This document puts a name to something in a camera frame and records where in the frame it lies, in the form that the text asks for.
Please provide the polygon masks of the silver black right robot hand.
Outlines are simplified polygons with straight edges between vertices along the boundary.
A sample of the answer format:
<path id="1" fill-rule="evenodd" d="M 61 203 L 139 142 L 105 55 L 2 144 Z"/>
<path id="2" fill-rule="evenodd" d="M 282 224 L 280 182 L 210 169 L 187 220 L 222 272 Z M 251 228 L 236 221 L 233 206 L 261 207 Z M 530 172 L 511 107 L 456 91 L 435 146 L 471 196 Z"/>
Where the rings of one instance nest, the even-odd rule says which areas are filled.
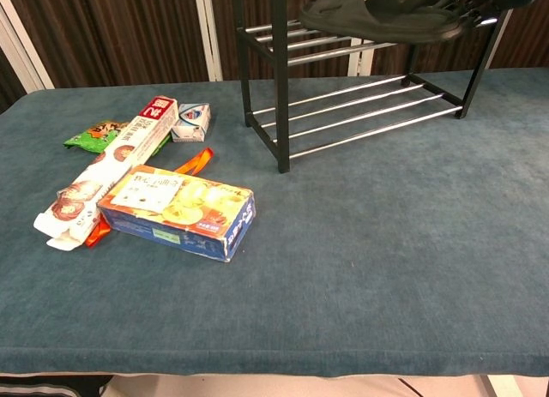
<path id="1" fill-rule="evenodd" d="M 426 7 L 448 10 L 475 27 L 509 10 L 505 0 L 404 0 L 401 6 L 406 13 Z"/>

